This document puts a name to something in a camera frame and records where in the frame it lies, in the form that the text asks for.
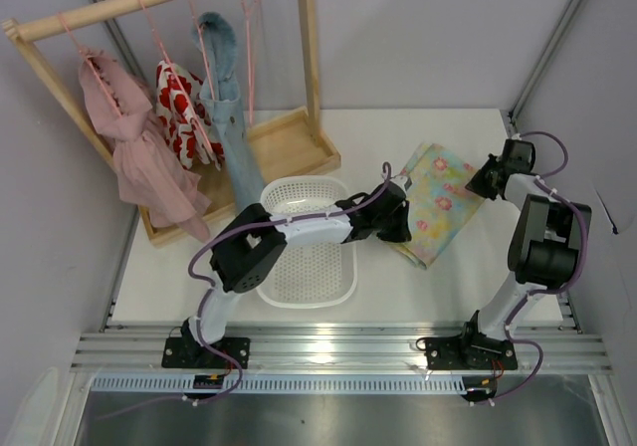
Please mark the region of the floral pastel skirt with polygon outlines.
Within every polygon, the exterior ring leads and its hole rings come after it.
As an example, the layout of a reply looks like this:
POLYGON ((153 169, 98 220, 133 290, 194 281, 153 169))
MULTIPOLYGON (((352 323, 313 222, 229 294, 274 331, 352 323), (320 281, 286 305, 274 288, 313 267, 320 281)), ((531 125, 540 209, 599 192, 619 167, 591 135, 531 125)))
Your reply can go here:
POLYGON ((472 219, 484 199, 466 188, 477 169, 448 148, 421 143, 403 169, 411 240, 394 249, 427 269, 472 219))

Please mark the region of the pink wire hanger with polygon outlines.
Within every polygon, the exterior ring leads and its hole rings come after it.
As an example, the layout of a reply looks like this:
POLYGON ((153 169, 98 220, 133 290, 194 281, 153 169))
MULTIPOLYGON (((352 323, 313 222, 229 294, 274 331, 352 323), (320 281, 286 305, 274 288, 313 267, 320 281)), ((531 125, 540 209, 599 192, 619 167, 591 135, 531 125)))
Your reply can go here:
POLYGON ((244 18, 244 32, 246 44, 247 69, 247 106, 248 123, 254 124, 255 119, 255 90, 256 90, 256 48, 254 46, 253 29, 257 26, 261 0, 240 0, 244 18))

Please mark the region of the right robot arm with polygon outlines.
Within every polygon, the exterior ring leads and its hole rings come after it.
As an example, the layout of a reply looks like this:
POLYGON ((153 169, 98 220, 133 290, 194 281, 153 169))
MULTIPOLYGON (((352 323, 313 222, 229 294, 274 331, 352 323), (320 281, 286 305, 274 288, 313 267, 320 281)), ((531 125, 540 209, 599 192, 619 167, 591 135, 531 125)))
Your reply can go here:
POLYGON ((509 274, 497 293, 465 323, 459 353, 471 369, 515 356, 515 331, 534 305, 557 296, 580 277, 587 256, 592 209, 570 201, 533 172, 535 147, 508 139, 467 184, 490 200, 515 205, 519 220, 508 251, 509 274))

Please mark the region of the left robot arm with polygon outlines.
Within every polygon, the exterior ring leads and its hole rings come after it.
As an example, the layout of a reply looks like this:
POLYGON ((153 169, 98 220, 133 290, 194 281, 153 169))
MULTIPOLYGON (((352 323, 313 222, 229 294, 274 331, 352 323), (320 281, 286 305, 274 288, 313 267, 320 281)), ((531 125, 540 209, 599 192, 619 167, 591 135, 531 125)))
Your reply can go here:
POLYGON ((344 245, 375 236, 394 244, 411 240, 406 175, 387 175, 371 193, 358 193, 319 211, 275 215, 262 204, 246 207, 190 260, 187 273, 207 284, 196 313, 181 327, 189 366, 208 352, 228 361, 214 344, 224 336, 240 296, 259 287, 288 248, 344 245))

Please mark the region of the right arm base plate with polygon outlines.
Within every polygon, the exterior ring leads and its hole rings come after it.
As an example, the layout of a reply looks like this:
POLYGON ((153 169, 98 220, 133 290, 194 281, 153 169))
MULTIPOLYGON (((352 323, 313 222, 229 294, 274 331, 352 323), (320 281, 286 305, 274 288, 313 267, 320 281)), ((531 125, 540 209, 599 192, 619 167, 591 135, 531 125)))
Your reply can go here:
POLYGON ((415 347, 424 353, 432 370, 491 370, 519 367, 513 344, 491 338, 466 339, 456 336, 423 336, 415 347))

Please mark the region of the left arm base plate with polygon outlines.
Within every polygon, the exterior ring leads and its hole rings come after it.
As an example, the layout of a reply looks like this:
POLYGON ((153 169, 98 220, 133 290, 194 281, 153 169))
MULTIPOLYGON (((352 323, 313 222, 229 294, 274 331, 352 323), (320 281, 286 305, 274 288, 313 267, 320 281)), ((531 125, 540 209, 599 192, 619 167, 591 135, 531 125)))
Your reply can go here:
MULTIPOLYGON (((251 340, 248 337, 228 336, 212 345, 235 359, 243 368, 248 366, 251 340)), ((224 369, 232 363, 212 353, 195 340, 181 336, 169 337, 164 345, 161 366, 168 369, 224 369)))

